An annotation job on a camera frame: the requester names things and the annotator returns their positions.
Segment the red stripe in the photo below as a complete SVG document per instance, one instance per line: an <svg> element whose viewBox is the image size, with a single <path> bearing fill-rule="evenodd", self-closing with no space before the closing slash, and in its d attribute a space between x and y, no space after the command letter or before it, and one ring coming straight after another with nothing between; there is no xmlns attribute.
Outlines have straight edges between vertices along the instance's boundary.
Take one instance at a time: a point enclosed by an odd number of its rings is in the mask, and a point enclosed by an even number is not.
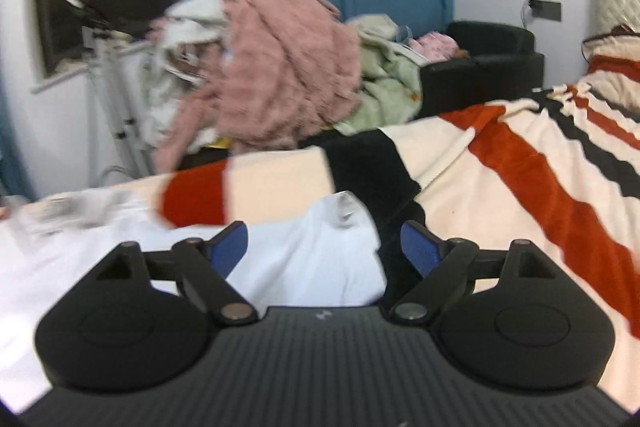
<svg viewBox="0 0 640 427"><path fill-rule="evenodd" d="M630 132L625 131L618 125L615 120L607 118L602 113L597 112L589 106L589 100L579 96L577 89L574 86L569 86L569 91L574 95L573 100L575 105L580 109L587 111L587 120L596 124L604 132L621 139L627 145L633 147L636 150L640 150L640 140L638 140Z"/></svg>
<svg viewBox="0 0 640 427"><path fill-rule="evenodd" d="M640 62L628 58L595 55L589 63L589 73L610 71L624 74L629 80L640 82Z"/></svg>
<svg viewBox="0 0 640 427"><path fill-rule="evenodd" d="M473 110L441 118L467 129L486 120L486 115ZM624 315L631 333L640 339L640 274L632 253L607 235L593 207L575 201L559 184L546 157L505 123L485 123L469 151L500 176L546 238L561 248L567 266Z"/></svg>
<svg viewBox="0 0 640 427"><path fill-rule="evenodd" d="M162 195L160 214L176 227L225 225L226 160L175 174Z"/></svg>

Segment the ridged black surface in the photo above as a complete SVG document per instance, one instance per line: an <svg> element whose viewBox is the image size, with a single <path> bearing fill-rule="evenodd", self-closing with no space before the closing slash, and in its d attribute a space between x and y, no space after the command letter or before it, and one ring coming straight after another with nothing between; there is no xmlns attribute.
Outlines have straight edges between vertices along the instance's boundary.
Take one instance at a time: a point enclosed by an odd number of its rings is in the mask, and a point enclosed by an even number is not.
<svg viewBox="0 0 640 427"><path fill-rule="evenodd" d="M367 308L271 309L223 331L170 383L126 396L54 389L20 418L32 427L613 427L627 417L595 387L547 397L485 388L452 368L429 333Z"/></svg>

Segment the striped blanket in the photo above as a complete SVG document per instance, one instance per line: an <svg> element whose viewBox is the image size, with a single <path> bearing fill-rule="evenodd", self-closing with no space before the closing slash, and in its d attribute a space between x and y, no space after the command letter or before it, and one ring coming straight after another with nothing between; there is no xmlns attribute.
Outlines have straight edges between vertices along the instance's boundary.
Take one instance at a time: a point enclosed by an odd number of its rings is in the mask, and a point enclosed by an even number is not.
<svg viewBox="0 0 640 427"><path fill-rule="evenodd" d="M419 280L400 252L406 219L486 249L528 238L611 318L600 385L638 409L640 39L599 44L587 76L530 98L179 172L160 213L177 226L277 221L350 190L378 227L388 304Z"/></svg>

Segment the window sill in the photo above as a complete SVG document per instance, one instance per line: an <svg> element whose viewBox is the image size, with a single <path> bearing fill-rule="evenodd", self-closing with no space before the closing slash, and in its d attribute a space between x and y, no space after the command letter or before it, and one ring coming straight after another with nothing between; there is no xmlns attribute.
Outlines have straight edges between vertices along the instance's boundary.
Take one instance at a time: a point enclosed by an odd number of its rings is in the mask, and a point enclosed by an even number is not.
<svg viewBox="0 0 640 427"><path fill-rule="evenodd" d="M133 55L135 53L144 51L148 49L150 43L148 41L137 41L133 44L130 44L126 48L122 48L120 50L120 58L127 57L128 55ZM33 94L37 94L39 92L43 92L44 90L49 89L50 87L57 86L70 78L75 78L79 74L84 74L87 69L86 64L78 64L68 71L64 71L63 73L52 74L43 79L42 82L37 83L35 86L31 87L31 92Z"/></svg>

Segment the blue gripper pad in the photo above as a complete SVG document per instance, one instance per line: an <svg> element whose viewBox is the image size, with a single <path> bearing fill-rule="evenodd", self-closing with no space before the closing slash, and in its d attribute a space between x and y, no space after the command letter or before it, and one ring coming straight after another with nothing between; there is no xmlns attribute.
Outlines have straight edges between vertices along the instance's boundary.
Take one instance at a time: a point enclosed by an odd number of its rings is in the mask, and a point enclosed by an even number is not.
<svg viewBox="0 0 640 427"><path fill-rule="evenodd" d="M421 233L409 221L400 230L400 245L404 256L423 278L440 264L440 244Z"/></svg>
<svg viewBox="0 0 640 427"><path fill-rule="evenodd" d="M225 279L240 262L249 246L249 231L242 221L231 223L225 230L207 241L211 266Z"/></svg>

